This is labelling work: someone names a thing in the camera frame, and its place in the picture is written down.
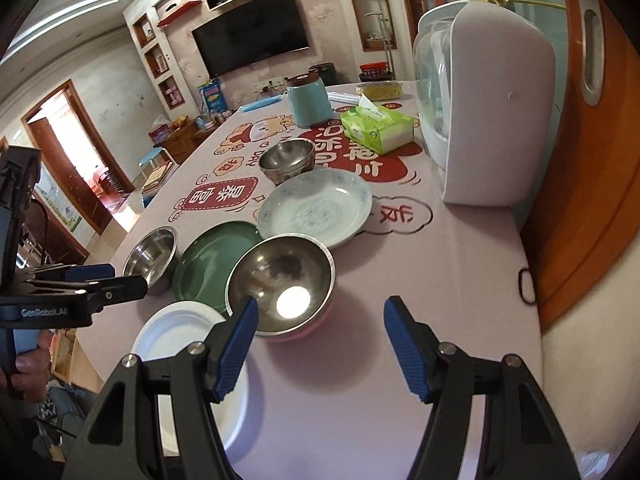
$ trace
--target stack of books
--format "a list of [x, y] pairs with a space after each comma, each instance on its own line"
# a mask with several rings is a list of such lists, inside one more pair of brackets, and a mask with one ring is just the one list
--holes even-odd
[[178, 165], [174, 164], [170, 160], [164, 163], [162, 166], [155, 168], [149, 178], [146, 180], [145, 185], [142, 186], [142, 202], [145, 207], [151, 202], [151, 199], [158, 194], [164, 183], [169, 180], [178, 170]]

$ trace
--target teal canister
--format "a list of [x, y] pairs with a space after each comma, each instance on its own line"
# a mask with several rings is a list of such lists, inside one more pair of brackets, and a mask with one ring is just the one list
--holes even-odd
[[334, 116], [324, 83], [317, 72], [290, 78], [287, 94], [293, 120], [300, 128], [324, 123]]

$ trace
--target red shelf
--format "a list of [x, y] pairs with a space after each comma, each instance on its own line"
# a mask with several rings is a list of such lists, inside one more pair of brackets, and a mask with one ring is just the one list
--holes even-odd
[[169, 14], [168, 16], [166, 16], [165, 18], [160, 20], [158, 22], [158, 27], [166, 27], [173, 20], [175, 20], [176, 18], [178, 18], [179, 16], [181, 16], [185, 12], [187, 12], [187, 10], [193, 9], [193, 7], [197, 7], [199, 5], [202, 5], [202, 1], [201, 0], [191, 0], [190, 2], [186, 2], [186, 3], [182, 4], [180, 7], [175, 9], [174, 12], [172, 12], [171, 14]]

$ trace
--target pink tablecloth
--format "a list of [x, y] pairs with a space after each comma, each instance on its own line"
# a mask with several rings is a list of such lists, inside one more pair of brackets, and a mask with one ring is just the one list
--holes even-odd
[[[390, 106], [415, 116], [414, 85], [405, 90]], [[286, 137], [315, 140], [318, 164], [356, 171], [370, 183], [376, 199], [364, 232], [334, 251], [337, 293], [324, 325], [301, 340], [252, 343], [248, 416], [229, 451], [247, 480], [406, 477], [429, 408], [409, 392], [386, 338], [382, 309], [390, 295], [402, 296], [441, 340], [496, 360], [516, 352], [541, 379], [538, 313], [518, 292], [527, 261], [509, 211], [444, 205], [420, 142], [377, 156], [341, 132], [339, 120], [297, 128], [286, 98], [235, 114], [172, 176], [112, 260], [120, 270], [136, 242], [162, 225], [177, 229], [184, 251], [213, 225], [254, 221], [274, 189], [258, 158]], [[104, 380], [172, 299], [168, 293], [109, 307], [78, 331]], [[461, 478], [475, 472], [482, 406], [474, 401]]]

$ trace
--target metal bowl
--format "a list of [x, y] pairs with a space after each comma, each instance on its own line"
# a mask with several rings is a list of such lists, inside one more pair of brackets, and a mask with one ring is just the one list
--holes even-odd
[[178, 233], [172, 227], [160, 227], [142, 238], [129, 253], [123, 276], [138, 274], [148, 283], [148, 294], [159, 296], [171, 288], [178, 264]]
[[262, 154], [258, 166], [276, 186], [306, 171], [316, 164], [316, 145], [308, 139], [279, 142]]
[[257, 244], [226, 282], [229, 314], [246, 296], [258, 303], [258, 335], [297, 338], [324, 319], [334, 294], [335, 265], [329, 250], [306, 235], [279, 235]]

